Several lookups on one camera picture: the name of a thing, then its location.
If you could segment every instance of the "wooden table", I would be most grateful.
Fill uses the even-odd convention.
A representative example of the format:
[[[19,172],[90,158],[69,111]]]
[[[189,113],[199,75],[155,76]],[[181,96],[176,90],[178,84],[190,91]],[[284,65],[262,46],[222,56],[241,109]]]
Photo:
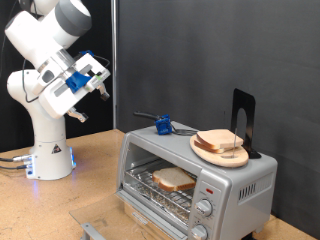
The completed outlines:
[[[55,181],[28,180],[24,170],[0,170],[0,239],[79,240],[82,228],[69,215],[104,199],[116,190],[117,162],[124,134],[119,130],[67,140],[76,169]],[[1,153],[11,158],[29,148]],[[3,163],[2,166],[21,163]],[[271,216],[258,240],[315,240]]]

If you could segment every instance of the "robot logo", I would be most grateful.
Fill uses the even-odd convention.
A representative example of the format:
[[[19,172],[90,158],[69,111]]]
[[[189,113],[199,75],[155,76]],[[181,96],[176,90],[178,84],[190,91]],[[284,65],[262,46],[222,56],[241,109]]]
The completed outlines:
[[[52,154],[61,152],[61,148],[56,144],[52,150]]]

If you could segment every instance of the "bread slice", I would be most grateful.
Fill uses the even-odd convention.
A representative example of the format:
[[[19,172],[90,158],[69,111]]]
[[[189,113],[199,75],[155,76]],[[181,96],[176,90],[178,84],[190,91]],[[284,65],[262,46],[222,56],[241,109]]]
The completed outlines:
[[[233,148],[219,148],[219,149],[211,149],[207,147],[206,145],[202,144],[197,138],[194,140],[194,145],[197,146],[198,148],[201,148],[203,150],[206,150],[208,152],[212,153],[224,153],[225,151],[229,151]]]
[[[227,129],[216,129],[201,131],[197,133],[197,140],[211,149],[232,148],[234,147],[234,133]],[[243,144],[243,139],[236,137],[236,147]]]
[[[154,171],[152,181],[158,183],[159,188],[168,192],[187,190],[196,186],[193,178],[179,167]]]

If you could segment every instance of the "blue clamp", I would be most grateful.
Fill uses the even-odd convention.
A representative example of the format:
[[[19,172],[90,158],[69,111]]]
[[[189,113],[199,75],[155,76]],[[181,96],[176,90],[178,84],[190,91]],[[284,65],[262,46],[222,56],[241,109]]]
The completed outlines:
[[[82,55],[85,55],[86,53],[89,53],[92,57],[94,57],[94,54],[91,50],[87,50],[87,51],[80,51],[79,53],[81,53]]]
[[[170,123],[170,116],[168,114],[161,116],[162,119],[155,121],[158,134],[165,135],[172,133],[172,127]]]
[[[66,84],[71,89],[72,93],[75,93],[84,85],[86,85],[87,82],[90,81],[90,79],[91,77],[87,77],[79,72],[75,72],[71,77],[67,79]]]

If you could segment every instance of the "black curtain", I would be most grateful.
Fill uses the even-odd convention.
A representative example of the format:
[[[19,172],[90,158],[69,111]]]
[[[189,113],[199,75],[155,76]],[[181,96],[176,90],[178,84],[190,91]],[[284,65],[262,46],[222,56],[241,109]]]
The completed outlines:
[[[79,51],[92,50],[94,54],[111,61],[112,31],[111,31],[111,2],[104,0],[83,0],[92,16],[93,27],[79,38],[67,51],[76,56]],[[4,38],[4,28],[9,20],[9,13],[14,0],[0,1],[0,41]],[[21,11],[17,3],[13,16]],[[22,69],[23,58],[7,39],[3,51],[3,71],[0,78],[0,152],[32,146],[34,137],[31,118],[22,105],[13,100],[7,92],[7,79],[11,72]],[[112,117],[112,77],[105,80],[105,85],[111,97],[107,102],[100,99],[99,91],[85,96],[75,107],[79,112],[89,116],[85,123],[77,119],[66,118],[67,138],[78,137],[96,132],[110,130],[113,127]]]

